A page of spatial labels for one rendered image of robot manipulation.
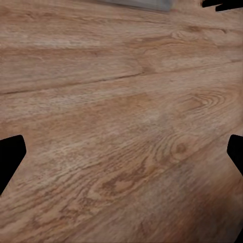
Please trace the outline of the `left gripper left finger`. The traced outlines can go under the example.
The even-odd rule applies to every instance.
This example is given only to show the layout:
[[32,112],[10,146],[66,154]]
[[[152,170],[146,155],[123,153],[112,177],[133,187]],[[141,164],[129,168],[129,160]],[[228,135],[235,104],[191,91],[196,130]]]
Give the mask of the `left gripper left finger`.
[[0,195],[26,154],[22,135],[0,140]]

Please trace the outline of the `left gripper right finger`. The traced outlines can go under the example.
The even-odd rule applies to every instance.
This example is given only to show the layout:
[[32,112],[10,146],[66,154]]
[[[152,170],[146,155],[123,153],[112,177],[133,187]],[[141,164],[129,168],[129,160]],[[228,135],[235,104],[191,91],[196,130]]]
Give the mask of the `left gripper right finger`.
[[231,135],[227,153],[232,161],[243,175],[243,137],[238,135]]

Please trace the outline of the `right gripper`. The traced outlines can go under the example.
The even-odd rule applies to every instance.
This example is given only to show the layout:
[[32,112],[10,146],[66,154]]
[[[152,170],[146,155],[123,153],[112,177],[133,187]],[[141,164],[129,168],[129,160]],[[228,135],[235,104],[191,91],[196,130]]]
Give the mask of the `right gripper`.
[[243,0],[203,0],[202,7],[215,6],[215,11],[243,8]]

